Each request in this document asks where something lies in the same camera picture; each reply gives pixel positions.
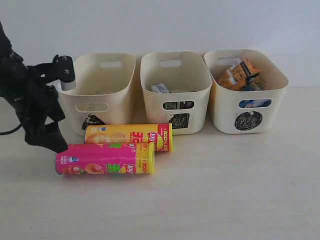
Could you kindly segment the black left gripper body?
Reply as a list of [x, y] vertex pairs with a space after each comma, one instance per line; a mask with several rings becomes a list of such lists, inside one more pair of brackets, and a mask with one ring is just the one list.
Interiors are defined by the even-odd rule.
[[27, 133], [59, 133], [59, 122], [65, 114], [53, 85], [34, 82], [28, 84], [23, 107], [18, 113], [22, 127]]

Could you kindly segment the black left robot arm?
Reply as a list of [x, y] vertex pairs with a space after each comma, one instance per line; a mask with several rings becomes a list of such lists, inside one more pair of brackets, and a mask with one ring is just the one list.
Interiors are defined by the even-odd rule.
[[0, 96], [15, 110], [19, 125], [2, 136], [24, 129], [24, 140], [56, 153], [68, 149], [58, 123], [65, 114], [58, 101], [59, 93], [51, 85], [59, 80], [61, 89], [76, 87], [73, 59], [68, 55], [55, 55], [52, 62], [26, 66], [11, 41], [0, 32]]

